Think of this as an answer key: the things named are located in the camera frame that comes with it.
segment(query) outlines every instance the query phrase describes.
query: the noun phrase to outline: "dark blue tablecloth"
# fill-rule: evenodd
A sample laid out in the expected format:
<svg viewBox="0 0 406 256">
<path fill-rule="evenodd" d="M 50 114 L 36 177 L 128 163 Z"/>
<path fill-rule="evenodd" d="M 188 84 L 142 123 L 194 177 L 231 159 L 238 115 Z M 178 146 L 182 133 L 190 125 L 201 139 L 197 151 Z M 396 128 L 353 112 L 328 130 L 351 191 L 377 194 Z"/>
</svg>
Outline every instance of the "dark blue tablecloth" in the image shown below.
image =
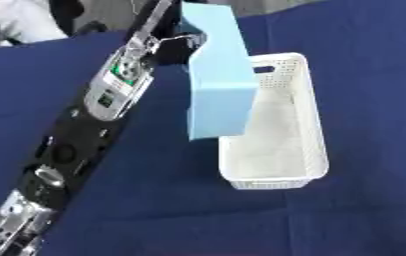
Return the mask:
<svg viewBox="0 0 406 256">
<path fill-rule="evenodd" d="M 161 68 L 41 255 L 406 256 L 406 1 L 337 0 L 240 25 L 251 54 L 307 56 L 329 174 L 298 190 L 232 189 L 216 141 L 187 141 L 186 74 Z M 120 38 L 0 49 L 0 203 Z"/>
</svg>

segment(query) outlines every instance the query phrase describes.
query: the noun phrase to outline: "cable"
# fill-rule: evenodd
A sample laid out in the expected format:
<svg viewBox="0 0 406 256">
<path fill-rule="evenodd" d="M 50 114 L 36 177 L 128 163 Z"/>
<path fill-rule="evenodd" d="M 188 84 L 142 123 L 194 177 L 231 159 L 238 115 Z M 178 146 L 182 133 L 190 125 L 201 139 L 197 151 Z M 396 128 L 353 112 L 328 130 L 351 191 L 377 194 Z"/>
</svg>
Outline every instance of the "cable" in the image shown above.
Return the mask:
<svg viewBox="0 0 406 256">
<path fill-rule="evenodd" d="M 130 0 L 130 2 L 131 2 L 131 7 L 132 7 L 132 9 L 133 9 L 133 14 L 138 15 L 139 12 L 136 11 L 135 0 Z"/>
</svg>

